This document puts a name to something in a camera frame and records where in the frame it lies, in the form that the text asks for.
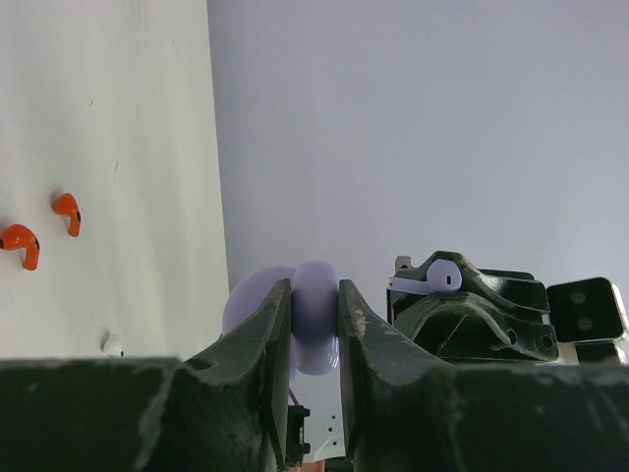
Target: black foreground object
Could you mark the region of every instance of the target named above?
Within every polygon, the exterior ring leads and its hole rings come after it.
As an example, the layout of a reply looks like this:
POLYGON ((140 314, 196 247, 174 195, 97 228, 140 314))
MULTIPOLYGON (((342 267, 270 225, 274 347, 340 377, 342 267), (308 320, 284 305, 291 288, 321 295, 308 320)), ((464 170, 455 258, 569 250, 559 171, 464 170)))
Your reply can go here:
POLYGON ((629 470, 629 370, 450 365, 341 281, 341 396, 359 472, 629 470))
POLYGON ((290 284, 176 359, 0 363, 0 471, 281 470, 290 284))
MULTIPOLYGON (((339 291, 358 472, 629 470, 629 372, 448 364, 339 291)), ((0 363, 0 471, 285 469, 290 285, 186 363, 0 363)))

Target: orange earbud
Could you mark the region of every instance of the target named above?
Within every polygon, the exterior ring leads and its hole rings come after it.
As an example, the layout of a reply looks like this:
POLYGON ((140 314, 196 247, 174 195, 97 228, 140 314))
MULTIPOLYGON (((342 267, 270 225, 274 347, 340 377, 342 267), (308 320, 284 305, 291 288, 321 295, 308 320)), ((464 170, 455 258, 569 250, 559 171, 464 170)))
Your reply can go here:
POLYGON ((0 249, 15 251, 26 249, 24 260, 26 270, 35 270, 39 261, 39 241, 28 228, 21 224, 12 224, 0 235, 0 249))
POLYGON ((81 212, 79 205, 72 194, 63 194, 55 202, 54 211, 62 216, 70 217, 70 228, 68 234, 76 238, 81 232, 81 212))

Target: small black box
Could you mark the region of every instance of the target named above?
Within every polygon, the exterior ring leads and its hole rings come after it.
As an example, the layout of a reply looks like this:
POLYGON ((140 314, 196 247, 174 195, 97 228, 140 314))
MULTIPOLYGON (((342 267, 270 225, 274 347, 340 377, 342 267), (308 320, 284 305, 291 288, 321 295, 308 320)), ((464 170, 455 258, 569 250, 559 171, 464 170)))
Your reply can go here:
POLYGON ((546 289, 550 322, 559 342, 617 341, 627 333, 617 287, 606 278, 590 278, 546 289))

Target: white earbud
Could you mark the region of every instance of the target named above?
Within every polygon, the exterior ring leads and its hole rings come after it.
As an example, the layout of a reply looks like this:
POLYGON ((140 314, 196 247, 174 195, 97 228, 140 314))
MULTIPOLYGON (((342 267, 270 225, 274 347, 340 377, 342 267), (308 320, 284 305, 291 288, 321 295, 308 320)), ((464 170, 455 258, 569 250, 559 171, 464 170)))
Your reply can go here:
POLYGON ((432 292, 456 292, 463 285, 463 274, 452 261, 437 259, 426 272, 432 292))
POLYGON ((102 344, 102 352, 109 357, 122 358, 125 357, 125 350, 122 347, 120 337, 115 334, 109 334, 102 344))

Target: white wall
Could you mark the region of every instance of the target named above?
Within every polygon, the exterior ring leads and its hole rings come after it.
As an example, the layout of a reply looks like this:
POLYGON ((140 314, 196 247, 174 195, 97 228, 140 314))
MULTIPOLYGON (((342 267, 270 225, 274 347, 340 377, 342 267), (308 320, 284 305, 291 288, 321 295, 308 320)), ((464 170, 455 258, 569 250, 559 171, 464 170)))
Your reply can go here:
POLYGON ((323 259, 383 314, 394 258, 446 249, 629 291, 629 3, 208 7, 232 285, 323 259))
POLYGON ((203 0, 0 2, 0 357, 180 355, 220 333, 227 296, 203 0), (70 238, 50 208, 72 192, 70 238))

